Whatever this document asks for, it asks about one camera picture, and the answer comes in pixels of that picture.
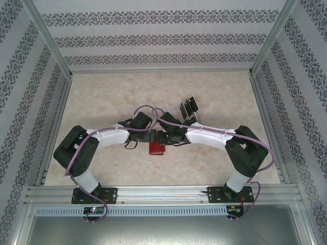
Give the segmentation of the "red card holder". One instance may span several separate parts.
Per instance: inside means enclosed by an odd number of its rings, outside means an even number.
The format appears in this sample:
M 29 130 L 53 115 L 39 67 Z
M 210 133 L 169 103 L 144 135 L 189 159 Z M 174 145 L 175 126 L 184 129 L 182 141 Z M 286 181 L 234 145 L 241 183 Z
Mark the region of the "red card holder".
M 165 146 L 164 145 L 159 145 L 159 143 L 157 141 L 149 143 L 149 155 L 151 155 L 151 156 L 162 156 L 165 151 L 166 151 Z

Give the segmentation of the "clear acrylic card stand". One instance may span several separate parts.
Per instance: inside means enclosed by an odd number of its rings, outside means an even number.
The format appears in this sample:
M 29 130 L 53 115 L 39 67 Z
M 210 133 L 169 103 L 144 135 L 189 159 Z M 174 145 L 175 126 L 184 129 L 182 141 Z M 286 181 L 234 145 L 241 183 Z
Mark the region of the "clear acrylic card stand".
M 198 122 L 198 123 L 202 123 L 201 122 L 201 119 L 200 119 L 200 116 L 199 116 L 199 109 L 198 109 L 198 111 L 197 112 L 193 112 L 192 110 L 191 110 L 191 108 L 190 108 L 190 105 L 189 105 L 189 103 L 188 103 L 188 99 L 189 98 L 187 98 L 186 100 L 184 100 L 184 101 L 182 101 L 181 103 L 183 103 L 184 104 L 184 107 L 185 107 L 185 109 L 186 109 L 186 111 L 187 111 L 187 113 L 188 113 L 188 116 L 187 116 L 187 118 L 185 119 L 185 120 L 194 120 L 195 122 Z M 179 109 L 179 107 L 180 107 L 180 104 L 181 103 L 179 103 L 177 106 L 176 106 L 176 108 L 175 108 L 175 110 L 174 110 L 174 112 L 173 112 L 173 115 L 178 119 L 178 120 L 180 120 L 180 121 L 185 121 L 185 120 L 183 120 L 183 118 L 182 118 L 182 115 L 181 115 L 181 112 L 180 112 L 180 109 Z

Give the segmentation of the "grey metal shelf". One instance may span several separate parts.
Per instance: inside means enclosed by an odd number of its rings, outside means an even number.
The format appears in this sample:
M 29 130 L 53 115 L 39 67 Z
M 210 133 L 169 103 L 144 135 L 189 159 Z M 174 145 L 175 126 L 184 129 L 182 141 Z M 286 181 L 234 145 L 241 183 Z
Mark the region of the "grey metal shelf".
M 34 217 L 16 245 L 316 245 L 289 212 L 240 221 L 219 216 Z

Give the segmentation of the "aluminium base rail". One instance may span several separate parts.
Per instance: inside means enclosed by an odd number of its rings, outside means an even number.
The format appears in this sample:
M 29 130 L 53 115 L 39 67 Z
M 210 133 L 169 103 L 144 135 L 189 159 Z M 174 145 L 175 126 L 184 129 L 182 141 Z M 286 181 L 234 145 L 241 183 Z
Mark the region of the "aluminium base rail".
M 203 192 L 206 185 L 194 186 L 118 186 L 116 205 L 126 206 L 195 206 L 209 205 Z M 36 186 L 27 189 L 24 205 L 70 206 L 73 186 Z M 263 184 L 256 203 L 293 204 L 302 202 L 296 184 Z

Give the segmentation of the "aluminium back rail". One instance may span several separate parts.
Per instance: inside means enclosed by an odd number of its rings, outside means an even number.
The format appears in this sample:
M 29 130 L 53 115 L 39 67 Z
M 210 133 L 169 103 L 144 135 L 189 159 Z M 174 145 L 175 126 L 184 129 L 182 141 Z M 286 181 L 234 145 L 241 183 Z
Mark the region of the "aluminium back rail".
M 129 73 L 172 73 L 172 72 L 239 72 L 250 69 L 245 68 L 171 68 L 171 69 L 112 69 L 112 70 L 76 70 L 72 71 L 73 75 L 84 74 L 129 74 Z

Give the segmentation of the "aluminium side rail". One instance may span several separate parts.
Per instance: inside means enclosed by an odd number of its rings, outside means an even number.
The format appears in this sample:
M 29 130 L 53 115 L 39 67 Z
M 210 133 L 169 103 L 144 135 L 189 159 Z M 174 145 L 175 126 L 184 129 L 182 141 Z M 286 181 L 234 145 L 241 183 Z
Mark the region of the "aluminium side rail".
M 250 83 L 253 89 L 254 97 L 256 100 L 256 103 L 258 105 L 258 109 L 261 115 L 261 119 L 263 121 L 263 126 L 265 129 L 265 133 L 267 136 L 267 140 L 269 143 L 270 148 L 272 149 L 274 153 L 274 158 L 275 158 L 275 166 L 277 169 L 277 173 L 279 176 L 279 180 L 284 183 L 284 184 L 290 184 L 291 181 L 289 179 L 289 176 L 287 174 L 287 170 L 284 164 L 284 160 L 282 158 L 281 151 L 279 149 L 277 139 L 275 136 L 275 133 L 273 131 L 273 126 L 269 117 L 268 109 L 264 101 L 264 97 L 262 95 L 262 92 L 260 90 L 258 81 L 256 77 L 254 76 L 249 76 Z
M 35 182 L 33 186 L 41 186 L 42 185 L 42 180 L 43 180 L 43 175 L 45 173 L 45 170 L 49 168 L 49 165 L 51 163 L 51 158 L 53 155 L 53 151 L 55 148 L 55 143 L 58 137 L 61 121 L 63 118 L 65 106 L 67 103 L 69 91 L 72 85 L 73 81 L 73 75 L 70 75 L 67 79 L 66 82 L 62 88 L 60 98 L 58 101 L 55 117 L 53 118 L 52 121 L 52 127 L 50 130 L 49 138 L 46 142 L 46 148 L 43 152 L 43 156 L 41 158 L 40 166 L 36 175 Z

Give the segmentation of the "aluminium frame post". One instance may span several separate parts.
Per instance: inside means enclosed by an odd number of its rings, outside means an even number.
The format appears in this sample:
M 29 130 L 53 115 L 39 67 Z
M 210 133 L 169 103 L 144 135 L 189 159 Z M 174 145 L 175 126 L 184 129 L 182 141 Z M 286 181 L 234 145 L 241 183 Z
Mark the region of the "aluminium frame post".
M 297 4 L 298 0 L 286 0 L 285 4 L 283 5 L 280 13 L 278 14 L 275 23 L 273 24 L 266 40 L 263 43 L 262 48 L 260 49 L 251 69 L 249 70 L 249 75 L 254 76 L 258 73 L 261 65 L 263 64 L 264 60 L 266 59 L 268 53 L 270 52 L 271 47 L 275 43 L 277 37 L 279 36 L 281 30 L 287 19 L 289 18 L 290 14 L 292 13 L 295 5 Z
M 72 75 L 72 71 L 70 70 L 64 56 L 62 55 L 54 37 L 52 36 L 48 26 L 46 25 L 41 13 L 37 9 L 34 0 L 21 0 L 24 8 L 26 9 L 28 15 L 42 36 L 45 44 L 48 46 L 51 54 L 56 60 L 57 64 L 61 68 L 62 72 L 66 77 L 70 77 Z

